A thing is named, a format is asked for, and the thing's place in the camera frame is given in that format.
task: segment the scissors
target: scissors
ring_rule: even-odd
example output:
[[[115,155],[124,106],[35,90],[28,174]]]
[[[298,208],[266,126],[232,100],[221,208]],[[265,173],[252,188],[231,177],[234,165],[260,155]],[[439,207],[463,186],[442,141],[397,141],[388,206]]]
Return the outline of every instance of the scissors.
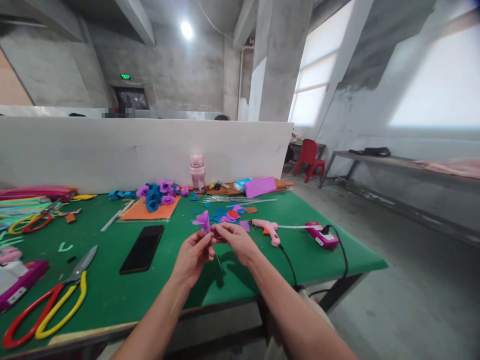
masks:
[[[28,340],[30,340],[34,334],[36,339],[45,339],[50,335],[56,333],[58,330],[60,330],[60,328],[62,328],[74,316],[74,314],[77,312],[77,310],[80,308],[80,306],[84,302],[85,296],[87,295],[87,267],[89,266],[90,262],[92,262],[95,256],[95,253],[97,252],[97,247],[98,245],[95,245],[89,252],[86,253],[86,255],[75,266],[71,275],[65,281],[60,282],[57,286],[52,288],[45,295],[39,297],[37,301],[35,301],[29,307],[27,307],[10,324],[10,327],[6,331],[2,340],[2,344],[5,347],[5,349],[10,350],[20,345],[23,345]],[[66,294],[63,295],[60,301],[54,306],[55,301],[57,300],[57,297],[62,291],[62,288],[69,283],[75,283],[75,284],[70,286]],[[59,309],[63,306],[63,304],[69,299],[70,295],[72,295],[72,293],[75,291],[79,283],[80,283],[81,292],[73,308],[57,325],[52,327],[50,330],[45,331],[50,320],[59,311]],[[29,312],[31,312],[35,307],[37,307],[42,301],[44,301],[50,295],[51,295],[51,298],[46,304],[45,309],[43,309],[43,312],[41,313],[40,317],[36,321],[35,325],[30,329],[30,331],[24,337],[22,337],[19,340],[15,340],[14,339],[15,331],[19,327],[22,320],[29,314]]]
[[[55,206],[57,206],[59,201],[60,199],[57,199],[55,200],[55,202],[52,202],[50,205],[48,205],[39,213],[28,215],[27,217],[24,217],[23,219],[12,224],[12,226],[10,226],[10,228],[8,229],[8,232],[12,235],[18,235],[18,234],[24,234],[24,233],[33,233],[34,231],[44,228],[47,224],[49,224],[52,221],[53,218],[52,218],[52,215],[50,215],[50,212],[55,208]],[[38,223],[40,220],[45,218],[46,220],[44,223],[40,224],[37,227],[33,227],[36,223]],[[15,228],[18,225],[26,221],[28,221],[28,224],[24,228],[20,230],[15,230]]]

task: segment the ceiling light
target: ceiling light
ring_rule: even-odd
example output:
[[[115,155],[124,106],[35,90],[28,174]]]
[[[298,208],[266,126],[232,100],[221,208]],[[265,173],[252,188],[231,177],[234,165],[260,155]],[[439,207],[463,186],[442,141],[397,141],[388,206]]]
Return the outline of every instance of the ceiling light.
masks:
[[[190,24],[186,21],[181,23],[181,32],[183,33],[183,36],[190,40],[194,36],[194,31]]]

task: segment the green table mat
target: green table mat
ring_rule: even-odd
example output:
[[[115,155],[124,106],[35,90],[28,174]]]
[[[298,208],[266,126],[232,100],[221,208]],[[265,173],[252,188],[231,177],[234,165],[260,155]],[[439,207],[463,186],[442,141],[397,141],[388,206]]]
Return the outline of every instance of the green table mat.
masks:
[[[125,201],[111,201],[106,195],[100,195],[92,200],[71,202],[63,207],[65,211],[82,208],[81,213],[76,215],[76,222],[68,224],[64,218],[55,218],[45,228],[26,234],[24,242],[17,244],[23,252],[24,262],[48,260],[50,269],[13,308],[0,314],[0,334],[5,333],[10,323],[27,306],[58,284],[60,276],[65,280],[77,262],[95,245],[98,245],[98,250],[87,270],[88,291],[85,301],[75,316],[55,335],[140,320],[168,280],[180,245],[189,235],[200,229],[200,226],[192,224],[197,216],[193,211],[213,212],[216,208],[229,205],[225,202],[212,203],[209,208],[205,208],[201,200],[191,201],[190,198],[191,196],[180,199],[169,222],[116,222],[105,232],[100,232],[100,229],[125,206]],[[277,201],[250,205],[255,206],[258,213],[242,214],[241,220],[265,219],[279,225],[304,225],[310,221],[332,223],[291,191],[267,194],[261,196],[261,199]],[[165,231],[150,269],[146,272],[119,275],[119,269],[142,228],[159,224],[165,225]],[[335,227],[345,247],[350,275],[387,267],[379,255],[339,226]],[[262,229],[253,231],[252,228],[250,236],[283,277],[293,284],[294,277],[287,258],[279,248],[271,245],[270,236],[263,235],[262,232]],[[302,229],[279,229],[277,233],[290,257],[299,284],[327,281],[342,276],[345,264],[340,246],[335,251],[324,250]],[[62,242],[66,243],[65,247],[72,244],[73,248],[67,252],[58,252]],[[220,256],[223,272],[217,260],[207,263],[198,283],[190,292],[185,304],[186,309],[251,298],[259,294],[252,275],[239,263],[229,246],[217,244],[215,249]],[[78,259],[67,263],[73,256]],[[80,289],[77,289],[55,315],[49,328],[67,314],[79,294]],[[37,308],[22,323],[16,332],[16,339],[32,327],[43,307],[42,305]],[[51,337],[44,340],[32,339],[10,351],[0,347],[0,358],[44,347],[50,340]]]

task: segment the power cord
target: power cord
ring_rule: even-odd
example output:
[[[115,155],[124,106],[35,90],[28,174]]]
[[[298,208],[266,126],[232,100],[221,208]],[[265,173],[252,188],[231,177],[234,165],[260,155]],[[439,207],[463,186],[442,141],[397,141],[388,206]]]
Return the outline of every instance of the power cord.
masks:
[[[347,274],[349,272],[349,262],[347,260],[347,255],[345,254],[345,248],[344,248],[344,245],[342,244],[342,240],[340,240],[339,232],[337,231],[335,226],[327,225],[320,232],[322,233],[322,235],[328,235],[328,233],[330,231],[330,228],[335,230],[336,237],[338,238],[338,242],[340,243],[340,246],[341,246],[341,251],[343,252],[343,259],[345,260],[345,271],[343,272],[343,276],[339,279],[339,281],[341,281],[341,280],[343,280],[347,277]],[[312,295],[316,295],[316,294],[328,293],[330,290],[332,290],[332,288],[323,289],[323,290],[319,290],[319,291],[314,291],[314,292],[310,293],[310,295],[308,295],[308,296],[311,297]]]
[[[204,8],[202,7],[202,4],[200,3],[200,0],[196,0],[196,2],[198,3],[198,6],[200,7],[200,10],[201,12],[203,13],[203,15],[205,15],[206,19],[208,20],[208,22],[210,23],[210,25],[213,26],[213,28],[215,30],[217,30],[220,34],[222,34],[223,36],[226,36],[227,38],[229,38],[230,40],[234,41],[230,36],[228,36],[226,33],[223,33],[221,32],[220,30],[217,29],[217,27],[214,25],[214,23],[210,20],[210,18],[208,17],[208,15],[205,13],[204,11]]]
[[[293,279],[295,280],[295,286],[297,286],[297,276],[295,275],[294,266],[292,265],[292,262],[290,261],[290,258],[289,258],[289,256],[287,255],[287,252],[285,251],[285,249],[284,249],[284,247],[282,246],[282,244],[278,244],[278,247],[283,251],[283,253],[284,253],[285,256],[286,256],[286,259],[288,260],[288,263],[290,264],[291,272],[293,273]]]

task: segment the concrete floor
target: concrete floor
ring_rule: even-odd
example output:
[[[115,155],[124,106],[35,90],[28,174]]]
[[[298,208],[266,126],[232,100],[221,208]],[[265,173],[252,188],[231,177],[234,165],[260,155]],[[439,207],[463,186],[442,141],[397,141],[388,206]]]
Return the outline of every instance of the concrete floor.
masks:
[[[340,187],[320,190],[317,177],[309,184],[303,183],[305,176],[285,179],[298,184],[293,189],[298,196],[390,266],[369,274],[329,314],[359,359],[480,359],[479,249]],[[178,324],[169,348],[260,323],[254,304],[185,320]],[[265,349],[265,342],[259,341],[205,359],[263,359]]]

